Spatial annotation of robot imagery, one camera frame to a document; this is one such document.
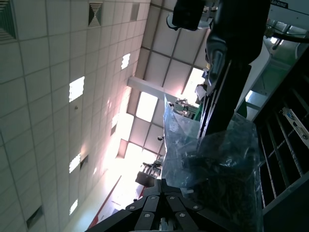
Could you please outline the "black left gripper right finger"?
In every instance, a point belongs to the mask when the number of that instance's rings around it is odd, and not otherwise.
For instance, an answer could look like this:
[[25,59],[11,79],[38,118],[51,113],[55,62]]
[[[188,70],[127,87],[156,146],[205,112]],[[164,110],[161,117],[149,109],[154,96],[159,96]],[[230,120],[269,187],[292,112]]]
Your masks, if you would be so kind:
[[217,227],[197,214],[192,203],[185,203],[179,188],[161,180],[164,202],[161,208],[161,230],[165,232],[216,232]]

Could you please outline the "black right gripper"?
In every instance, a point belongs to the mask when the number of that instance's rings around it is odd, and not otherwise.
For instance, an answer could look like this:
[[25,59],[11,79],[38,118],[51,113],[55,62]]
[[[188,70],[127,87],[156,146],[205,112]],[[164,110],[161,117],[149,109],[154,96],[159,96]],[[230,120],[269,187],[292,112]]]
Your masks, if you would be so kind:
[[[268,0],[218,2],[206,44],[209,85],[204,97],[199,138],[227,129],[249,76],[249,63],[261,52],[268,12]],[[225,69],[225,63],[230,59],[237,61],[230,62]]]

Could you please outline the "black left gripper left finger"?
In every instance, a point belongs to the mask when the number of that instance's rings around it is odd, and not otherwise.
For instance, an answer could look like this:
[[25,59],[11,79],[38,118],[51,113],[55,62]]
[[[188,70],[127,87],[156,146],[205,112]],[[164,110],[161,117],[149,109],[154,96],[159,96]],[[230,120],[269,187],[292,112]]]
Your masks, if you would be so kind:
[[160,196],[162,195],[161,180],[155,180],[154,186],[146,188],[143,197],[128,205],[97,225],[88,232],[151,232],[160,227],[160,216],[157,214]]

